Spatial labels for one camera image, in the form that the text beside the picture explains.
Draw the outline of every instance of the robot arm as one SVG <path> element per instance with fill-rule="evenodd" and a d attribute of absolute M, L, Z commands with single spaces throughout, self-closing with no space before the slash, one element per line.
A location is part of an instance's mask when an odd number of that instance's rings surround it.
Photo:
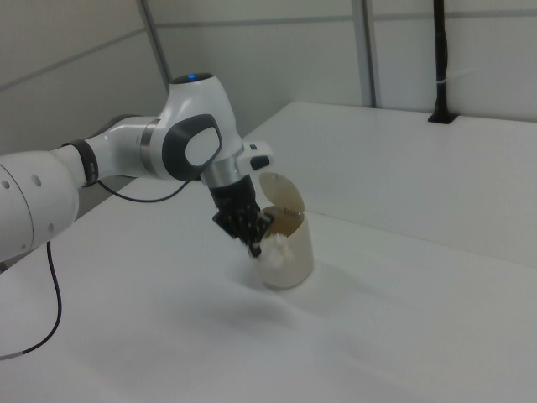
<path fill-rule="evenodd" d="M 50 152 L 0 157 L 0 261 L 69 227 L 78 211 L 77 189 L 111 175 L 201 177 L 218 208 L 213 220 L 256 257 L 272 218 L 260 212 L 249 173 L 271 161 L 265 143 L 243 142 L 238 135 L 216 77 L 179 77 L 158 117 L 124 118 L 94 137 Z"/>

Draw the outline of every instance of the cable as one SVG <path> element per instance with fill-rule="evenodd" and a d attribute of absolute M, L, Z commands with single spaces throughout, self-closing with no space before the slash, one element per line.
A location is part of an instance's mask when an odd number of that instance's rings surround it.
<path fill-rule="evenodd" d="M 36 348 L 41 347 L 43 344 L 47 343 L 49 339 L 54 335 L 56 332 L 56 329 L 60 325 L 60 319 L 61 319 L 61 294 L 60 294 L 60 286 L 58 285 L 58 279 L 56 278 L 56 271 L 54 269 L 54 262 L 52 261 L 52 252 L 50 250 L 50 241 L 47 242 L 47 257 L 49 259 L 49 267 L 50 267 L 50 273 L 52 274 L 52 281 L 54 281 L 54 288 L 56 290 L 56 300 L 58 301 L 58 314 L 56 316 L 56 323 L 54 324 L 54 327 L 52 327 L 52 330 L 47 335 L 46 338 L 41 340 L 39 343 L 35 344 L 34 346 L 30 348 L 26 348 L 23 351 L 19 351 L 18 353 L 12 353 L 7 355 L 1 355 L 0 361 L 3 361 L 5 359 L 14 359 L 15 357 L 20 357 L 21 355 L 25 355 L 28 353 L 31 353 Z"/>
<path fill-rule="evenodd" d="M 174 191 L 173 193 L 171 193 L 170 195 L 168 195 L 166 197 L 161 197 L 159 199 L 153 199 L 153 200 L 133 199 L 132 197 L 127 197 L 127 196 L 124 196 L 124 195 L 120 195 L 119 193 L 117 193 L 117 192 L 113 191 L 112 189 L 110 189 L 108 186 L 106 186 L 101 181 L 97 181 L 97 183 L 99 185 L 101 185 L 104 189 L 106 189 L 107 191 L 112 193 L 114 196 L 120 197 L 120 198 L 122 198 L 124 200 L 128 200 L 130 202 L 158 203 L 158 202 L 163 202 L 165 200 L 171 199 L 173 196 L 177 195 L 180 191 L 185 189 L 185 186 L 188 185 L 190 182 L 185 182 L 183 185 L 181 185 L 181 187 L 179 189 L 177 189 L 176 191 Z M 52 281 L 54 282 L 54 288 L 56 290 L 56 300 L 58 301 L 58 314 L 56 316 L 56 323 L 54 324 L 54 327 L 52 327 L 52 330 L 47 335 L 47 337 L 44 338 L 43 340 L 41 340 L 39 343 L 35 344 L 34 346 L 32 346 L 30 348 L 26 348 L 23 351 L 19 351 L 17 353 L 0 355 L 0 361 L 4 361 L 6 359 L 14 359 L 15 357 L 20 357 L 21 355 L 31 353 L 35 349 L 41 347 L 43 344 L 47 343 L 50 340 L 50 338 L 52 338 L 52 336 L 56 332 L 56 329 L 60 325 L 61 309 L 62 309 L 62 307 L 61 307 L 61 294 L 60 294 L 60 286 L 58 285 L 58 279 L 56 278 L 56 271 L 55 271 L 55 268 L 54 268 L 54 262 L 52 261 L 52 251 L 50 250 L 50 241 L 47 242 L 47 257 L 48 257 L 48 260 L 49 260 L 50 273 L 52 274 Z"/>
<path fill-rule="evenodd" d="M 163 202 L 165 200 L 169 200 L 171 199 L 173 196 L 175 196 L 177 193 L 179 193 L 180 191 L 182 191 L 183 189 L 185 189 L 185 186 L 188 185 L 190 182 L 185 182 L 183 185 L 181 185 L 181 187 L 179 189 L 177 189 L 176 191 L 174 191 L 172 194 L 168 195 L 168 196 L 165 196 L 165 197 L 162 197 L 160 199 L 153 199 L 153 200 L 144 200 L 144 199 L 133 199 L 132 197 L 128 197 L 128 196 L 124 196 L 124 195 L 120 195 L 119 193 L 117 193 L 116 191 L 114 191 L 113 189 L 110 189 L 108 186 L 106 186 L 104 183 L 102 183 L 101 181 L 97 181 L 97 183 L 99 185 L 102 186 L 103 189 L 105 189 L 106 191 L 109 191 L 110 193 L 112 193 L 114 196 L 117 196 L 119 198 L 122 198 L 123 200 L 128 200 L 129 202 L 136 202 L 136 203 L 158 203 L 158 202 Z"/>

